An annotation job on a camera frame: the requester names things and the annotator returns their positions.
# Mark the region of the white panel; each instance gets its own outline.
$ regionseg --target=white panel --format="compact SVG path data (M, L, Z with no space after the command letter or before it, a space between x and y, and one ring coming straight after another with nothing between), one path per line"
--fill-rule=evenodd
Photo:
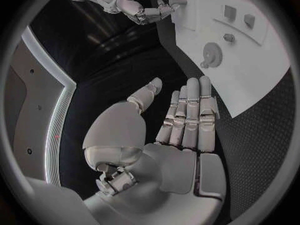
M223 20L225 5L236 8L232 23ZM192 12L196 14L195 30L182 25L185 17L173 16L176 44L210 77L230 115L236 117L268 94L287 72L286 50L267 18L249 0L196 0ZM255 16L253 30L245 24L245 14ZM235 43L225 41L224 34L233 34ZM205 69L200 63L209 42L221 47L223 61L219 67Z

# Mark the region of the switch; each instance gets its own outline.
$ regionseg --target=switch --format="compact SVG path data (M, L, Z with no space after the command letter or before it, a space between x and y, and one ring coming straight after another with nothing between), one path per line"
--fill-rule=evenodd
M237 9L232 6L225 5L224 17L228 18L231 22L233 22L236 19L236 16Z
M254 28L254 23L255 23L255 16L251 14L246 14L244 16L244 22L247 24L248 28L253 29Z

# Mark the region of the screw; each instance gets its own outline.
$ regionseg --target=screw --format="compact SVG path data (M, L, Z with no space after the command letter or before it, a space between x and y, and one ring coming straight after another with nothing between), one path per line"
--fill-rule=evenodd
M226 33L223 36L224 40L229 43L233 43L236 40L236 37L233 34Z

